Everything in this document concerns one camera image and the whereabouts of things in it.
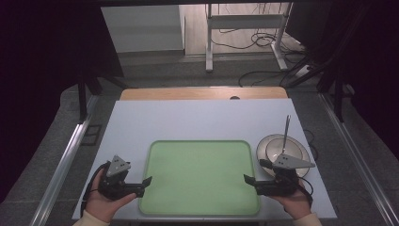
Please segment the green tray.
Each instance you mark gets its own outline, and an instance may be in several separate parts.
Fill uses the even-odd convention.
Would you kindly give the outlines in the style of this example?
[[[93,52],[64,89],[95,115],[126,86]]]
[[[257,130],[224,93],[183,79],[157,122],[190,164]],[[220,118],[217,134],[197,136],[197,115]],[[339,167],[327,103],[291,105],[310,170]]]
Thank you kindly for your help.
[[[152,177],[139,209],[153,216],[252,216],[259,197],[245,177],[254,174],[244,140],[158,140],[145,175]]]

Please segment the white metal desk frame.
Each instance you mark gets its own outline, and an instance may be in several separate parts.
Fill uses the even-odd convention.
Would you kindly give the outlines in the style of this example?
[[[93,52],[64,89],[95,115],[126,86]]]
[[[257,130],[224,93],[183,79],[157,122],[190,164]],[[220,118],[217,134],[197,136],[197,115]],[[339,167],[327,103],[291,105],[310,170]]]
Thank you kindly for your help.
[[[213,15],[212,5],[208,4],[207,22],[207,42],[206,42],[206,66],[208,73],[213,71],[213,44],[212,31],[216,29],[257,29],[275,28],[277,36],[271,42],[271,49],[282,71],[287,71],[288,67],[281,53],[282,36],[287,25],[292,2],[289,2],[282,14],[258,14],[258,15]]]

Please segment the person's right hand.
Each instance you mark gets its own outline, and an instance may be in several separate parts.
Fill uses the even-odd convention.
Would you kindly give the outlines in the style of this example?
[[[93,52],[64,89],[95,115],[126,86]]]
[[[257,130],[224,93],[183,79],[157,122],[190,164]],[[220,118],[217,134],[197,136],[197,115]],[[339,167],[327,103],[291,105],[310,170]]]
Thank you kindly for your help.
[[[271,196],[271,199],[279,202],[293,220],[304,218],[311,213],[308,199],[300,189],[290,196]]]

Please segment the metal plate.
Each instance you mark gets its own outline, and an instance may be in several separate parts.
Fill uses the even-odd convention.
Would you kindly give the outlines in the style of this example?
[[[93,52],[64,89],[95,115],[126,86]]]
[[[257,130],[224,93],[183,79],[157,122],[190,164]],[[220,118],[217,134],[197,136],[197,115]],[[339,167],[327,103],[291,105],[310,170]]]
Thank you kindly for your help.
[[[283,135],[279,135],[279,134],[270,135],[270,136],[264,137],[260,141],[260,143],[258,144],[258,147],[257,147],[257,158],[258,158],[258,160],[260,160],[260,159],[269,160],[267,158],[267,156],[266,156],[265,148],[266,148],[266,145],[274,138],[282,138],[283,139]],[[309,156],[307,150],[305,149],[305,147],[299,141],[297,141],[296,139],[294,139],[292,137],[289,137],[289,136],[287,137],[287,139],[289,139],[292,142],[294,142],[300,148],[300,150],[302,151],[302,154],[303,154],[303,157],[301,158],[302,160],[311,162],[310,156]],[[268,175],[270,175],[272,177],[275,176],[275,173],[271,169],[267,169],[267,168],[263,168],[263,169]],[[308,171],[309,171],[309,169],[297,169],[296,170],[298,176],[300,176],[300,177],[305,176],[308,173]]]

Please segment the wooden table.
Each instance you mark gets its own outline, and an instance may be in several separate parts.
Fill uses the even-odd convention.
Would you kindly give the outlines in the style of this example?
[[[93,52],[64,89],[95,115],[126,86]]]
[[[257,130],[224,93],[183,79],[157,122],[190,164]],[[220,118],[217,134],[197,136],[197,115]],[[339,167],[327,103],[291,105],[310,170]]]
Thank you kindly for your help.
[[[121,101],[149,100],[230,100],[230,99],[286,99],[288,94],[280,87],[195,87],[195,88],[153,88],[126,89]]]

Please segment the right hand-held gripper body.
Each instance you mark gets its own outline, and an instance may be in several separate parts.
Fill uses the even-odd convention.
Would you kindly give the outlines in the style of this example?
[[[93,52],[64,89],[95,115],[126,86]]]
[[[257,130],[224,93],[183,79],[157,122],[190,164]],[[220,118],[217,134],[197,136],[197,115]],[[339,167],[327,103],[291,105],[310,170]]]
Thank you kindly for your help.
[[[272,162],[275,173],[272,181],[256,181],[255,190],[258,195],[265,196],[290,196],[295,193],[299,186],[299,176],[297,169],[313,168],[314,164],[310,161],[295,158],[282,153]]]

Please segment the aluminium rail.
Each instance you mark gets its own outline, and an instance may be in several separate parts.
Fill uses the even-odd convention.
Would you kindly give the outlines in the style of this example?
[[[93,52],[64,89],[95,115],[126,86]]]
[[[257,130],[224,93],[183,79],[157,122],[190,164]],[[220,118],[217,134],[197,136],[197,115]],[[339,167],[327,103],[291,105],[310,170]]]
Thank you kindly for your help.
[[[99,100],[97,95],[92,95],[88,99],[86,108],[88,110],[87,115],[84,117],[82,122],[79,122],[72,133],[72,136],[66,146],[64,153],[62,154],[53,177],[48,184],[42,199],[36,209],[34,216],[32,217],[29,226],[45,226],[48,217],[50,216],[53,207],[56,203],[56,198],[63,186],[65,179],[68,175],[73,159],[78,151],[80,143],[84,137],[84,134],[89,126],[90,120],[94,108]]]
[[[345,149],[349,152],[349,155],[354,162],[363,183],[367,187],[386,225],[399,226],[399,215],[395,212],[386,192],[383,190],[382,186],[376,180],[372,171],[368,167],[366,161],[360,153],[359,147],[351,137],[345,124],[341,122],[334,113],[333,103],[328,99],[328,95],[325,93],[319,93],[318,97],[321,100],[328,116],[330,117],[330,120],[334,125],[338,135],[343,141]]]

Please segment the white table board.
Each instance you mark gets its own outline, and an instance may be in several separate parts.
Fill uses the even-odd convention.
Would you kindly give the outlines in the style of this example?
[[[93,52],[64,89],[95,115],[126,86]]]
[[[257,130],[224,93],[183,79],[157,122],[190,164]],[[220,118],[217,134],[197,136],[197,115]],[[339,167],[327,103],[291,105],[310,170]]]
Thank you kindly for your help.
[[[306,142],[302,126],[289,99],[118,101],[104,131],[93,165],[99,167],[115,155],[130,163],[128,183],[140,183],[145,175],[151,145],[158,140],[244,140],[250,146],[254,177],[266,181],[257,147],[267,136],[284,134]],[[289,216],[273,199],[260,196],[260,210],[252,216],[153,216],[139,209],[136,199],[116,213],[126,221],[271,221]]]

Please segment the dark floor socket frame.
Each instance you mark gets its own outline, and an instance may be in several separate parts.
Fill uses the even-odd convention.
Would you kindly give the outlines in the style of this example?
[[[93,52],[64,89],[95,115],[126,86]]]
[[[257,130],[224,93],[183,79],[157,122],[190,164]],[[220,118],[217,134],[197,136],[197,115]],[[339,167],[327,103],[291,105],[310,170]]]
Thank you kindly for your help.
[[[100,137],[101,130],[102,130],[101,124],[90,125],[87,128],[87,130],[82,138],[81,145],[82,146],[95,146]]]

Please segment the white power strip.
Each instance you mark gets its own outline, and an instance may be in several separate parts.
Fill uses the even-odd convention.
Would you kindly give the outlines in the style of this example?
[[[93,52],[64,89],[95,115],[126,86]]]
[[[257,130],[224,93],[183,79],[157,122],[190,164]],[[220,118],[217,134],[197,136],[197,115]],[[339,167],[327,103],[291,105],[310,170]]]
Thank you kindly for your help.
[[[313,70],[313,66],[311,65],[305,65],[303,66],[298,72],[295,73],[295,78],[300,78],[306,73],[310,72]]]

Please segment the white wall panel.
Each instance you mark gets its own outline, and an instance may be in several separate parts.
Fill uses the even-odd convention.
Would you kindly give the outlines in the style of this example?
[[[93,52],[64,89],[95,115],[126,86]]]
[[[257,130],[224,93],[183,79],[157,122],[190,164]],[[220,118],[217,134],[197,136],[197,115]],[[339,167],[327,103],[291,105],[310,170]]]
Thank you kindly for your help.
[[[102,13],[118,53],[183,50],[180,8],[107,7]]]

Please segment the cream bowl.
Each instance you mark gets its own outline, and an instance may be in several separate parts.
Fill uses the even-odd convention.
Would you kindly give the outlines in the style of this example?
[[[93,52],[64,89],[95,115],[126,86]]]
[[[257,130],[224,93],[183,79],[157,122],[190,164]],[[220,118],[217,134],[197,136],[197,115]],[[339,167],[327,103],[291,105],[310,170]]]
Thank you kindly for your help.
[[[282,138],[272,139],[265,148],[267,158],[274,162],[282,153],[288,154],[295,158],[301,159],[303,157],[300,148],[291,140],[287,139],[286,142]]]

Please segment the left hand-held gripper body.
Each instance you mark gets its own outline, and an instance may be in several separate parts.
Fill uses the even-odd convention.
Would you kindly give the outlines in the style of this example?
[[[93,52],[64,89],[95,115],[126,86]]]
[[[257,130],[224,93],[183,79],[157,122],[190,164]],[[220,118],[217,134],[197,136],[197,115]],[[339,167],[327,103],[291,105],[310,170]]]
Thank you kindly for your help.
[[[138,198],[142,198],[145,192],[145,182],[141,184],[125,183],[130,168],[129,162],[115,155],[111,161],[107,161],[104,165],[98,191],[111,201],[119,200],[132,193],[135,193]]]

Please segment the person's left hand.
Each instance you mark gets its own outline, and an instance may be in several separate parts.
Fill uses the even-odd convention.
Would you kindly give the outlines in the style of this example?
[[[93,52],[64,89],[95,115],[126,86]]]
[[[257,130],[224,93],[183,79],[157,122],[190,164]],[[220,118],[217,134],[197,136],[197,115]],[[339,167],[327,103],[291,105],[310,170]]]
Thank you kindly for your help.
[[[121,207],[125,206],[127,203],[134,200],[136,198],[136,194],[129,194],[116,201],[109,200],[98,191],[98,186],[101,181],[102,175],[103,170],[101,169],[95,176],[92,182],[92,186],[89,189],[85,210],[98,220],[101,220],[105,223],[110,223],[118,210],[121,209]]]

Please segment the metal fork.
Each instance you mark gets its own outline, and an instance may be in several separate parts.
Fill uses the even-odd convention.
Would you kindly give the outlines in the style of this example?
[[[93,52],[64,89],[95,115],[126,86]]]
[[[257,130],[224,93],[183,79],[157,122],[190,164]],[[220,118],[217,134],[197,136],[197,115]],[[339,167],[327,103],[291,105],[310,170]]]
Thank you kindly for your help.
[[[286,150],[286,141],[287,141],[287,137],[288,137],[290,121],[291,121],[291,115],[287,115],[286,122],[285,122],[285,128],[284,128],[284,134],[283,134],[283,141],[282,141],[282,153],[285,153],[285,150]]]

